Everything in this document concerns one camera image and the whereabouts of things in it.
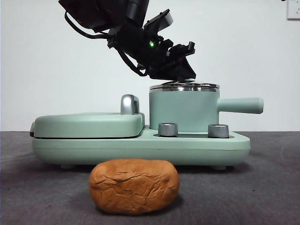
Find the pot handle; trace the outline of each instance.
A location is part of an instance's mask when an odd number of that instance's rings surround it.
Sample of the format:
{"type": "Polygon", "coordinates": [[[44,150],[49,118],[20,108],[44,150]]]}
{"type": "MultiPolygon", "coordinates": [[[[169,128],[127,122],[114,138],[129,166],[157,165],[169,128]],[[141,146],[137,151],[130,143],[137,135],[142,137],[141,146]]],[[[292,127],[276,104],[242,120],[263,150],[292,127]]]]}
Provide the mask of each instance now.
{"type": "Polygon", "coordinates": [[[219,99],[217,109],[219,112],[261,114],[263,99],[260,97],[219,99]]]}

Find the appliance base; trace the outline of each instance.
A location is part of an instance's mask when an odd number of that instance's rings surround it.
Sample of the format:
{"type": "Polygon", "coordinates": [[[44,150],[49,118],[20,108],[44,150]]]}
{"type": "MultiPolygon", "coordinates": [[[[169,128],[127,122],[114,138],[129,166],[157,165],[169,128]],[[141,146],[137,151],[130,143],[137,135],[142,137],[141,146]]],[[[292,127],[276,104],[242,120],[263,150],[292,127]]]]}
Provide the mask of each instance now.
{"type": "Polygon", "coordinates": [[[223,170],[244,162],[250,151],[249,138],[234,132],[229,135],[225,139],[209,138],[205,132],[160,137],[156,130],[145,126],[133,138],[33,138],[33,151],[42,161],[66,169],[74,165],[97,165],[115,158],[144,158],[223,170]]]}

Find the black cable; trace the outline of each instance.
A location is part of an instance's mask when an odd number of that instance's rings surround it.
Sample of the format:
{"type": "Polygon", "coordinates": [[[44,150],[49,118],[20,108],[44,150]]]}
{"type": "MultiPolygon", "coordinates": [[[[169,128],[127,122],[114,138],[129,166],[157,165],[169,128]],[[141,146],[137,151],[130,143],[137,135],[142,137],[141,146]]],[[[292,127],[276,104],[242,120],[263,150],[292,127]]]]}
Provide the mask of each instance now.
{"type": "Polygon", "coordinates": [[[85,33],[84,31],[82,31],[81,29],[79,29],[68,17],[67,12],[65,13],[65,19],[67,21],[67,23],[75,30],[77,31],[79,34],[81,34],[82,36],[85,36],[86,38],[90,38],[90,39],[109,39],[111,36],[104,33],[104,34],[98,34],[98,35],[91,35],[88,33],[85,33]]]}
{"type": "Polygon", "coordinates": [[[121,58],[123,59],[123,61],[126,63],[127,66],[129,66],[129,68],[134,71],[136,74],[138,74],[139,76],[147,76],[146,73],[142,73],[133,63],[132,61],[130,61],[130,59],[127,57],[127,55],[121,51],[121,50],[118,50],[118,53],[119,55],[121,56],[121,58]]]}

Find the white wall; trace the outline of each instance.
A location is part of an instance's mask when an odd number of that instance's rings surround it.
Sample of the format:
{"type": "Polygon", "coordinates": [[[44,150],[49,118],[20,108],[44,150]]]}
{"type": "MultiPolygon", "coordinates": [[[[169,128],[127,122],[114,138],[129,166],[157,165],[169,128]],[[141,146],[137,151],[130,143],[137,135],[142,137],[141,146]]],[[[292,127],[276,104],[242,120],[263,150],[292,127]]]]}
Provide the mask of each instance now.
{"type": "MultiPolygon", "coordinates": [[[[221,97],[262,97],[261,115],[221,113],[235,131],[300,131],[300,22],[280,0],[151,0],[146,19],[171,9],[161,32],[196,43],[188,60],[221,97]]],[[[149,122],[149,87],[105,40],[77,34],[56,0],[1,1],[1,130],[28,131],[38,116],[117,112],[122,94],[140,99],[149,122]]]]}

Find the stainless steel rim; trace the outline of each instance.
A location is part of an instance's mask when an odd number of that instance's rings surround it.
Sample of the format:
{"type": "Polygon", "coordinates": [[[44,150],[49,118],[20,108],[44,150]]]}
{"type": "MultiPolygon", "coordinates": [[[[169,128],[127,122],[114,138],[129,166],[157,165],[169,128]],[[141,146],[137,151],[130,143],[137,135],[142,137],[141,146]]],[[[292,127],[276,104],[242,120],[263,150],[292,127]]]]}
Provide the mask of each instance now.
{"type": "Polygon", "coordinates": [[[211,91],[216,92],[220,86],[212,83],[198,83],[192,80],[172,81],[150,87],[150,93],[155,91],[211,91]]]}
{"type": "Polygon", "coordinates": [[[209,92],[217,92],[218,90],[219,90],[219,88],[176,87],[176,88],[151,89],[150,93],[158,92],[158,91],[209,91],[209,92]]]}

